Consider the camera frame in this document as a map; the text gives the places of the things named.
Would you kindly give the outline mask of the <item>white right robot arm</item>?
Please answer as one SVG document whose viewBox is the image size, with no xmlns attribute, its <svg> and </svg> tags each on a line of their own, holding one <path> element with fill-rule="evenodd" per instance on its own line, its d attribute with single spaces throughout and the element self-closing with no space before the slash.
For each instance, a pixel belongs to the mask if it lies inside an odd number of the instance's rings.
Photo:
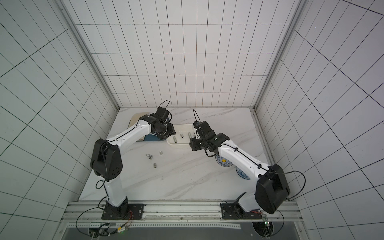
<svg viewBox="0 0 384 240">
<path fill-rule="evenodd" d="M 190 147 L 193 151 L 208 150 L 215 153 L 245 173 L 250 180 L 256 182 L 254 193 L 245 193 L 238 203 L 246 212 L 262 209 L 274 214 L 291 193 L 283 169 L 274 164 L 263 163 L 239 148 L 227 136 L 191 138 Z"/>
</svg>

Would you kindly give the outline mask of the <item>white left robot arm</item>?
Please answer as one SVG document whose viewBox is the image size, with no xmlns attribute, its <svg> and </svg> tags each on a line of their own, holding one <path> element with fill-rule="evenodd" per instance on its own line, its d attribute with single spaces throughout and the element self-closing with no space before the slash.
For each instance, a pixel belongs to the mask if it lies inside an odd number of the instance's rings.
<svg viewBox="0 0 384 240">
<path fill-rule="evenodd" d="M 160 117 L 156 114 L 144 115 L 136 124 L 107 140 L 99 139 L 94 144 L 91 157 L 91 169 L 103 182 L 107 194 L 107 206 L 119 208 L 127 204 L 123 193 L 120 174 L 123 170 L 122 155 L 128 152 L 134 143 L 147 135 L 153 135 L 162 141 L 176 134 L 171 123 L 172 115 Z"/>
</svg>

